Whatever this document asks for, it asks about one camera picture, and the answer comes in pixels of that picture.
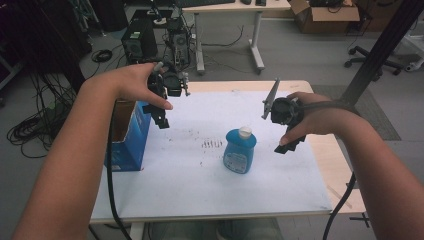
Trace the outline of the black computer tower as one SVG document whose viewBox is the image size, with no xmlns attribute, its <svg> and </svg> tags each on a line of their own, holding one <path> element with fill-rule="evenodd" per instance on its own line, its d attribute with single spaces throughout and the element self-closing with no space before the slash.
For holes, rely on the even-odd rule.
<svg viewBox="0 0 424 240">
<path fill-rule="evenodd" d="M 155 58 L 158 53 L 152 21 L 133 19 L 121 38 L 127 61 L 130 64 Z"/>
</svg>

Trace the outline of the black keyboard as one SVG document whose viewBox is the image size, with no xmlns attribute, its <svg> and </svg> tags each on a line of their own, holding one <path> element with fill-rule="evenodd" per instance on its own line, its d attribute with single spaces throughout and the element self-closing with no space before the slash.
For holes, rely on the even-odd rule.
<svg viewBox="0 0 424 240">
<path fill-rule="evenodd" d="M 180 8 L 210 6 L 235 3 L 236 0 L 175 0 L 175 5 Z"/>
</svg>

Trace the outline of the white-legged wooden desk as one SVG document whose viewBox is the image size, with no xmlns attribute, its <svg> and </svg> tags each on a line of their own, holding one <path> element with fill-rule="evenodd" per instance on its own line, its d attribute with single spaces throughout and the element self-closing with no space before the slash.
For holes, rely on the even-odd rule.
<svg viewBox="0 0 424 240">
<path fill-rule="evenodd" d="M 194 15 L 194 32 L 196 34 L 195 63 L 197 73 L 200 75 L 205 73 L 201 31 L 206 26 L 214 27 L 219 24 L 234 24 L 235 26 L 253 25 L 252 38 L 248 40 L 248 45 L 254 59 L 256 71 L 260 73 L 265 69 L 258 49 L 262 14 L 268 11 L 288 11 L 290 8 L 291 6 L 287 0 L 266 0 L 265 6 L 257 6 L 255 1 L 247 5 L 241 0 L 234 0 L 231 3 L 183 8 L 182 11 L 184 13 L 192 13 Z"/>
</svg>

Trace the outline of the blue bottle with white cap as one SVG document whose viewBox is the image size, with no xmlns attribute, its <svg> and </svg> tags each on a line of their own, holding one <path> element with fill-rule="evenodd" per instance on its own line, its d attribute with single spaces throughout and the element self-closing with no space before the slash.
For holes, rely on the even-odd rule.
<svg viewBox="0 0 424 240">
<path fill-rule="evenodd" d="M 226 134 L 227 146 L 223 155 L 223 164 L 229 170 L 246 174 L 252 165 L 254 147 L 257 143 L 252 129 L 247 126 L 230 130 Z"/>
</svg>

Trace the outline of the white table mat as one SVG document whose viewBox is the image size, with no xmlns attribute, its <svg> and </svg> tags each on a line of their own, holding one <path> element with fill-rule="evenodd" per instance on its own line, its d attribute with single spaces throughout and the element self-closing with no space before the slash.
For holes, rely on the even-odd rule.
<svg viewBox="0 0 424 240">
<path fill-rule="evenodd" d="M 326 186 L 308 142 L 276 153 L 285 129 L 263 115 L 264 91 L 197 92 L 172 99 L 169 128 L 149 129 L 140 170 L 100 187 L 92 219 L 127 221 L 326 214 Z M 246 174 L 223 164 L 226 134 L 248 126 L 257 139 Z"/>
</svg>

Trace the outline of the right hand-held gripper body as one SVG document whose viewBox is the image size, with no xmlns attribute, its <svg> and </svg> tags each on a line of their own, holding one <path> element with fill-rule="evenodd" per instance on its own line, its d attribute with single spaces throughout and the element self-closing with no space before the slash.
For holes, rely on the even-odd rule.
<svg viewBox="0 0 424 240">
<path fill-rule="evenodd" d="M 280 79 L 276 78 L 268 94 L 262 101 L 264 104 L 263 119 L 271 115 L 271 121 L 276 124 L 294 127 L 303 120 L 304 112 L 302 103 L 297 99 L 288 99 L 287 97 L 276 97 L 279 89 Z"/>
</svg>

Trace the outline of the brown cardboard box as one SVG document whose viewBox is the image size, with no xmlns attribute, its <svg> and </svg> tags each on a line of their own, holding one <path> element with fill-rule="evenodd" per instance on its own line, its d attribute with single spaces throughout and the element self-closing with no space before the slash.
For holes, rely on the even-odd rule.
<svg viewBox="0 0 424 240">
<path fill-rule="evenodd" d="M 344 33 L 360 20 L 353 0 L 288 0 L 302 33 Z"/>
</svg>

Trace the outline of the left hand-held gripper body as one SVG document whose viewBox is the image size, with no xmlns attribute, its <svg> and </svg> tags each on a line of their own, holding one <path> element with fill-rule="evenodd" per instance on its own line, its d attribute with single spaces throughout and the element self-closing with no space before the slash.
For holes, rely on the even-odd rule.
<svg viewBox="0 0 424 240">
<path fill-rule="evenodd" d="M 167 99 L 168 97 L 180 97 L 182 93 L 189 96 L 188 82 L 189 78 L 186 72 L 178 71 L 172 62 L 160 61 L 148 77 L 147 84 L 150 91 Z"/>
</svg>

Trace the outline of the person's right hand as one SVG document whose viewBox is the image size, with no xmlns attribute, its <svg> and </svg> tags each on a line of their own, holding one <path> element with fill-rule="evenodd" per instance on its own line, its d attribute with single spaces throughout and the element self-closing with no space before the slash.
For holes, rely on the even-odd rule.
<svg viewBox="0 0 424 240">
<path fill-rule="evenodd" d="M 297 98 L 304 104 L 330 102 L 328 97 L 306 92 L 295 92 L 288 95 L 290 100 Z M 293 129 L 288 130 L 279 141 L 280 146 L 287 145 L 308 134 L 326 135 L 336 132 L 337 115 L 342 113 L 337 108 L 315 108 L 306 110 L 303 120 Z"/>
</svg>

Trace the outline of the grey floor mat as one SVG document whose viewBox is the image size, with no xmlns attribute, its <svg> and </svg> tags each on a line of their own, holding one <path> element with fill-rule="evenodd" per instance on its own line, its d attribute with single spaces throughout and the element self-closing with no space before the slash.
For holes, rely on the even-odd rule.
<svg viewBox="0 0 424 240">
<path fill-rule="evenodd" d="M 327 96 L 331 99 L 340 99 L 346 90 L 346 86 L 312 85 L 312 89 L 314 93 Z M 383 140 L 401 140 L 401 137 L 369 90 L 365 90 L 362 93 L 358 102 L 355 104 L 355 108 L 363 118 L 370 122 Z"/>
</svg>

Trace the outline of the open-sided computer case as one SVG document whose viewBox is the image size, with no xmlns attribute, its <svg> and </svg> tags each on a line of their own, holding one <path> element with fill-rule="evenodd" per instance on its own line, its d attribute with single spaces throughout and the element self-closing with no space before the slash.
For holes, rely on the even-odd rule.
<svg viewBox="0 0 424 240">
<path fill-rule="evenodd" d="M 173 55 L 174 64 L 180 69 L 190 65 L 189 32 L 181 18 L 167 20 L 168 42 Z"/>
</svg>

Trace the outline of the dark curtain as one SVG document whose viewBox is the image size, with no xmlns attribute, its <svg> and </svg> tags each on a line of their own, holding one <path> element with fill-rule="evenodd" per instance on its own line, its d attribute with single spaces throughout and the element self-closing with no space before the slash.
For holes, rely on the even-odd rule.
<svg viewBox="0 0 424 240">
<path fill-rule="evenodd" d="M 0 0 L 0 30 L 41 79 L 62 74 L 79 92 L 86 80 L 79 63 L 92 47 L 68 0 Z"/>
</svg>

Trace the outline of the person's left hand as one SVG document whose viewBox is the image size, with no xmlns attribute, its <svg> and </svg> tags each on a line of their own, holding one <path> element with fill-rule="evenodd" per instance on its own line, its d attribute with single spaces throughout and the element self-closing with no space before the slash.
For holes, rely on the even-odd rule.
<svg viewBox="0 0 424 240">
<path fill-rule="evenodd" d="M 158 63 L 129 65 L 96 75 L 88 80 L 108 89 L 115 99 L 141 100 L 164 110 L 172 110 L 173 105 L 148 89 L 148 77 Z"/>
</svg>

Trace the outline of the blue cardboard box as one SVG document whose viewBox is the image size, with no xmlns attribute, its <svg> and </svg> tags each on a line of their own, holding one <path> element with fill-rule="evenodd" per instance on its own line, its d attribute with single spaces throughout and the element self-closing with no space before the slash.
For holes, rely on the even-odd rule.
<svg viewBox="0 0 424 240">
<path fill-rule="evenodd" d="M 142 101 L 115 104 L 112 118 L 111 168 L 114 172 L 140 171 L 151 116 L 143 112 Z"/>
</svg>

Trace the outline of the black metal pillar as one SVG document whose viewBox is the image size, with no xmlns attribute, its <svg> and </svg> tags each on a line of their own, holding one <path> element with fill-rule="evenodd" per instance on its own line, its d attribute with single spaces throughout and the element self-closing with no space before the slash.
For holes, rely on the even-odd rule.
<svg viewBox="0 0 424 240">
<path fill-rule="evenodd" d="M 387 27 L 377 39 L 340 100 L 354 106 L 368 85 L 377 76 L 378 70 L 398 46 L 415 20 L 424 10 L 424 0 L 403 0 Z"/>
</svg>

